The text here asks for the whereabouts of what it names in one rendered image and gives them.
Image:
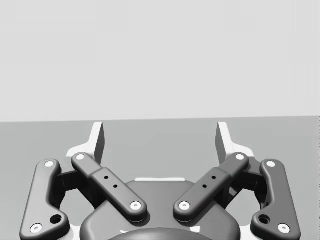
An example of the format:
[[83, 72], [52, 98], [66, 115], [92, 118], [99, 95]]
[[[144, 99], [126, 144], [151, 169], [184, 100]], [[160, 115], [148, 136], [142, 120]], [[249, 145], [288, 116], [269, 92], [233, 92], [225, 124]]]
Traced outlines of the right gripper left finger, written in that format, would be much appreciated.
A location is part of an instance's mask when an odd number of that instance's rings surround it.
[[44, 159], [37, 163], [19, 230], [20, 240], [63, 240], [72, 234], [61, 204], [66, 192], [75, 189], [94, 208], [107, 201], [131, 223], [148, 216], [146, 202], [110, 169], [101, 166], [104, 148], [104, 125], [95, 122], [88, 141], [70, 148], [62, 161]]

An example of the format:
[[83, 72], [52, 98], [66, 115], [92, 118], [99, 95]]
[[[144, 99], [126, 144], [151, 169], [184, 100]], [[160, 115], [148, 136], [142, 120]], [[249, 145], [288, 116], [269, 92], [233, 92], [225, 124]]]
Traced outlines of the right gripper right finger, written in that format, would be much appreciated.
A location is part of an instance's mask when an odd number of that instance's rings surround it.
[[301, 229], [285, 169], [276, 159], [257, 161], [253, 151], [233, 142], [226, 122], [218, 122], [219, 166], [208, 171], [173, 205], [181, 223], [194, 220], [212, 201], [226, 208], [243, 190], [254, 192], [260, 210], [249, 230], [260, 240], [300, 240]]

